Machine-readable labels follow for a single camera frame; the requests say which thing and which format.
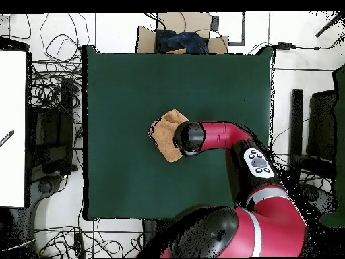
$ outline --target cardboard box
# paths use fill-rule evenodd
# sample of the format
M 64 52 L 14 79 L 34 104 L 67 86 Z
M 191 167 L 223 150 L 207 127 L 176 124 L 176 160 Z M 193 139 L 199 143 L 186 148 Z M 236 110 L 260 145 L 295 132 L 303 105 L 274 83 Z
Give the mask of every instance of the cardboard box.
M 179 12 L 159 13 L 159 19 L 164 23 L 167 30 L 175 31 L 176 34 L 186 32 L 196 32 L 208 45 L 209 53 L 226 54 L 228 53 L 228 36 L 210 38 L 212 16 L 207 13 L 199 12 Z M 158 22 L 158 30 L 163 30 L 163 25 Z M 155 53 L 156 33 L 139 26 L 137 31 L 136 53 Z

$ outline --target blue cloth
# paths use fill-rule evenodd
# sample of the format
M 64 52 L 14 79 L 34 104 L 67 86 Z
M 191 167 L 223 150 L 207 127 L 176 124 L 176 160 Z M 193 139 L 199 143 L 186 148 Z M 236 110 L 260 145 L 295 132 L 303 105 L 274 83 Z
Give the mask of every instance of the blue cloth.
M 196 32 L 176 34 L 170 30 L 157 30 L 156 43 L 159 53 L 186 48 L 187 54 L 208 54 L 208 46 Z

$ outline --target white board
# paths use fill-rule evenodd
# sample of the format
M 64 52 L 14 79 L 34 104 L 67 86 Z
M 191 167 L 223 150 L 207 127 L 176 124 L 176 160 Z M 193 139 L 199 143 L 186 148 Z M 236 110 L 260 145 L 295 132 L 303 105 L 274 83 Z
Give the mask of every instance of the white board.
M 0 206 L 24 207 L 26 53 L 0 51 Z

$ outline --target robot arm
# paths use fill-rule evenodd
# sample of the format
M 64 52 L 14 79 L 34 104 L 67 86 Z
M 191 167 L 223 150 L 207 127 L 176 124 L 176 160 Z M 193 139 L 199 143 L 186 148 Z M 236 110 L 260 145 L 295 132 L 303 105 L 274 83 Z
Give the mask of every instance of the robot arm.
M 227 122 L 185 122 L 176 129 L 174 141 L 185 156 L 225 149 L 230 188 L 238 207 L 209 207 L 187 214 L 153 239 L 143 253 L 174 237 L 163 247 L 161 258 L 300 254 L 305 222 L 246 131 Z

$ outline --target tangled wires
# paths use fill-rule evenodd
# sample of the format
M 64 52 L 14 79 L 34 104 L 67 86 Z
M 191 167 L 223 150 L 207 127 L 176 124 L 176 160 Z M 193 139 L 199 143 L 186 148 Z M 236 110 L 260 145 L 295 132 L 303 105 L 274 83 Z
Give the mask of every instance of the tangled wires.
M 86 24 L 86 32 L 88 34 L 88 42 L 86 44 L 88 45 L 90 42 L 88 24 L 85 17 L 81 14 L 79 15 L 84 19 Z M 81 107 L 79 91 L 82 87 L 82 56 L 80 51 L 80 42 L 77 27 L 71 14 L 68 14 L 75 30 L 76 40 L 73 40 L 66 34 L 59 34 L 58 36 L 54 37 L 54 39 L 52 39 L 52 41 L 45 47 L 42 38 L 42 29 L 48 19 L 48 16 L 49 14 L 46 15 L 46 18 L 42 26 L 40 27 L 40 38 L 42 41 L 44 54 L 49 58 L 49 60 L 39 60 L 32 62 L 32 106 L 63 109 L 64 107 L 61 104 L 61 82 L 63 78 L 71 78 L 73 80 L 73 86 L 77 87 L 71 91 L 71 93 L 73 94 L 73 108 L 77 109 Z M 62 41 L 57 54 L 53 56 L 51 55 L 49 48 L 58 38 L 61 37 L 64 37 L 65 39 Z M 75 45 L 75 51 L 69 59 L 60 59 L 60 50 L 64 43 L 67 41 Z M 36 68 L 34 65 L 37 65 L 39 69 L 45 67 L 46 70 L 38 71 L 38 68 Z
M 40 258 L 55 258 L 55 259 L 56 258 L 60 258 L 60 259 L 78 258 L 81 254 L 80 252 L 82 251 L 81 245 L 79 245 L 79 243 L 76 243 L 76 242 L 71 242 L 71 238 L 73 238 L 73 236 L 75 236 L 77 233 L 82 233 L 82 235 L 84 235 L 86 238 L 92 240 L 92 246 L 84 250 L 86 259 L 93 259 L 94 256 L 100 252 L 105 252 L 109 258 L 126 258 L 134 250 L 140 251 L 142 249 L 140 239 L 142 238 L 143 233 L 140 233 L 137 239 L 134 239 L 134 238 L 131 239 L 132 248 L 128 252 L 125 252 L 123 249 L 123 246 L 119 242 L 115 240 L 104 240 L 103 236 L 101 235 L 101 232 L 98 229 L 98 225 L 97 225 L 97 232 L 101 238 L 100 240 L 95 239 L 94 235 L 91 236 L 89 233 L 86 233 L 85 231 L 83 231 L 80 227 L 66 226 L 66 227 L 56 227 L 56 228 L 50 228 L 50 229 L 35 230 L 36 233 L 43 232 L 43 231 L 57 232 L 57 234 L 54 236 L 54 238 L 50 239 L 43 248 L 40 249 L 38 253 Z M 118 247 L 117 251 L 110 251 L 108 249 L 108 247 L 111 244 L 117 245 Z M 97 251 L 94 251 L 94 249 L 97 247 L 99 247 L 100 249 Z M 47 250 L 49 248 L 53 249 L 53 251 L 55 251 L 55 254 L 48 255 Z

